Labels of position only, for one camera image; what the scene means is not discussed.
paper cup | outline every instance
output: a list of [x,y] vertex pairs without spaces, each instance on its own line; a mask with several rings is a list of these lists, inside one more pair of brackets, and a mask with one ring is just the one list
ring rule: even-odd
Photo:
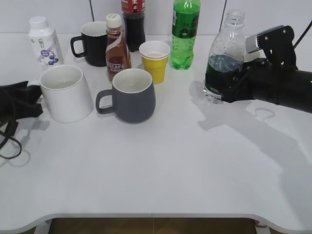
[[152,75],[154,84],[165,79],[170,50],[170,46],[162,41],[147,41],[139,48],[144,69]]

white bottle cap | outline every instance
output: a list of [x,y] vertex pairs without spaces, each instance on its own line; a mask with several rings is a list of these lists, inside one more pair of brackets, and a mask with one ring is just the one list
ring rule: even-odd
[[108,28],[119,28],[121,26],[121,16],[115,13],[107,15],[106,26]]
[[46,17],[36,16],[29,19],[31,29],[45,29],[49,27],[49,23]]

wooden floor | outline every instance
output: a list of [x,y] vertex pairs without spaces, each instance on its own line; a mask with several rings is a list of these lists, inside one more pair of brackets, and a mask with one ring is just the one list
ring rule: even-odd
[[[31,229],[23,234],[33,234]],[[246,218],[58,218],[49,234],[255,234]]]

white yogurt bottle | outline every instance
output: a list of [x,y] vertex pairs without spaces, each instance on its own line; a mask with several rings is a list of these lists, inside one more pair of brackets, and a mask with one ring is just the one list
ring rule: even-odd
[[63,56],[55,29],[49,27],[48,20],[43,16],[29,20],[28,37],[33,46],[36,59],[41,70],[63,64]]

white wall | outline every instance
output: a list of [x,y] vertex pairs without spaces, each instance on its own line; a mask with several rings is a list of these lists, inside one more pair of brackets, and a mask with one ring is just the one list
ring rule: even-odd
[[[146,0],[147,35],[170,35],[174,0]],[[201,0],[199,35],[216,35],[225,0]],[[121,13],[120,0],[92,0],[95,20]],[[284,24],[301,35],[312,19],[312,0],[228,0],[226,10],[246,12],[245,34]],[[58,33],[79,33],[92,20],[89,0],[0,0],[0,33],[27,32],[28,19],[46,16]]]
[[92,21],[88,0],[0,0],[0,33],[28,32],[33,16],[46,16],[58,33],[79,33]]
[[230,9],[245,11],[245,35],[290,25],[299,37],[312,20],[312,0],[228,0],[226,11]]
[[[174,0],[145,0],[145,33],[170,35]],[[219,31],[225,0],[201,0],[199,35],[216,35]],[[105,20],[109,13],[121,12],[120,0],[92,0],[95,20]]]

